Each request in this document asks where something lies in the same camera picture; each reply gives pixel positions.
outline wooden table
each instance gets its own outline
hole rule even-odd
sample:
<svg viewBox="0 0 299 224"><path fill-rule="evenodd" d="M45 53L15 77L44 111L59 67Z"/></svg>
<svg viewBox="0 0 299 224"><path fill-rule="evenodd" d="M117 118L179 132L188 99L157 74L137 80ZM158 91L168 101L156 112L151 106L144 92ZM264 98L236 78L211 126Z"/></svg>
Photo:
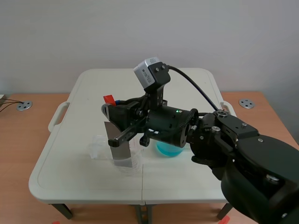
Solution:
<svg viewBox="0 0 299 224"><path fill-rule="evenodd" d="M222 95L224 100L232 104L237 116L256 127L261 134L280 139L299 149L262 93L224 92ZM53 207L38 202L29 192L28 179L49 137L48 124L56 108L68 98L68 94L15 94L10 98L32 100L33 106L27 111L19 112L16 105L12 105L0 113L0 223L137 223L134 208L128 205L68 205L75 217L66 220ZM238 104L240 98L250 98L256 106L244 109ZM223 205L157 205L153 207L153 223L217 223L215 216ZM234 209L229 216L230 224L255 223Z"/></svg>

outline table handle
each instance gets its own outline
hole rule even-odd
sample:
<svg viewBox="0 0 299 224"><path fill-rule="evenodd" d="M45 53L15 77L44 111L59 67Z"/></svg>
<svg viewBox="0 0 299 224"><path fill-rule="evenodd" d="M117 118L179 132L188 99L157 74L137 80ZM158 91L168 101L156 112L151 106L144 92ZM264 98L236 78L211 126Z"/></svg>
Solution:
<svg viewBox="0 0 299 224"><path fill-rule="evenodd" d="M53 129L54 129L54 126L57 124L57 122L60 120L62 114L63 114L63 111L65 108L68 108L70 105L69 102L63 102L61 103L58 108L56 109L55 111L55 114L53 115L49 125L48 125L48 130L49 132L52 132Z"/></svg>
<svg viewBox="0 0 299 224"><path fill-rule="evenodd" d="M229 102L223 101L223 102L220 102L220 105L221 105L221 108L226 109L229 112L229 114L236 116L233 106Z"/></svg>

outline white wall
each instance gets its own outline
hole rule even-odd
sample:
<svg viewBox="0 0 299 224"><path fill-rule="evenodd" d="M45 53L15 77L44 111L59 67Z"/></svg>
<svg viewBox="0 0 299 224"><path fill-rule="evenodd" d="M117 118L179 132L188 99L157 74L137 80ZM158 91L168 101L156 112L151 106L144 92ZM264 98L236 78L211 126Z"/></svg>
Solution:
<svg viewBox="0 0 299 224"><path fill-rule="evenodd" d="M69 92L92 68L158 56L260 90L299 141L298 0L2 0L0 92Z"/></svg>

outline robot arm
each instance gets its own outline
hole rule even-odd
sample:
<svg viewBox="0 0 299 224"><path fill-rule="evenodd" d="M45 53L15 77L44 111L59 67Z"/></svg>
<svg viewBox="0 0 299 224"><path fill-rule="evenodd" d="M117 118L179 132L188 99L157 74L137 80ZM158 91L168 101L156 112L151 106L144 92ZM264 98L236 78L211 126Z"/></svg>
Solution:
<svg viewBox="0 0 299 224"><path fill-rule="evenodd" d="M167 106L164 85L170 82L169 69L157 58L147 59L134 72L145 95L117 105L102 106L104 115L122 132L109 140L118 147L137 133L144 133L140 144L150 139L178 147L190 143L192 161L207 165L221 180L227 201L242 214L260 224L292 224L299 220L299 152L277 139L260 135L258 130L217 107L214 113Z"/></svg>

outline red tape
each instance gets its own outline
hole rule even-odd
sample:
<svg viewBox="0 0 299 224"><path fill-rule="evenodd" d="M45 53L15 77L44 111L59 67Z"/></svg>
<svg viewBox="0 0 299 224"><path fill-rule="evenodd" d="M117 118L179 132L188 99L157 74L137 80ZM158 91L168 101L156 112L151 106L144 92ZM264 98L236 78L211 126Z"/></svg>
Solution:
<svg viewBox="0 0 299 224"><path fill-rule="evenodd" d="M218 224L228 224L230 217L225 216Z"/></svg>

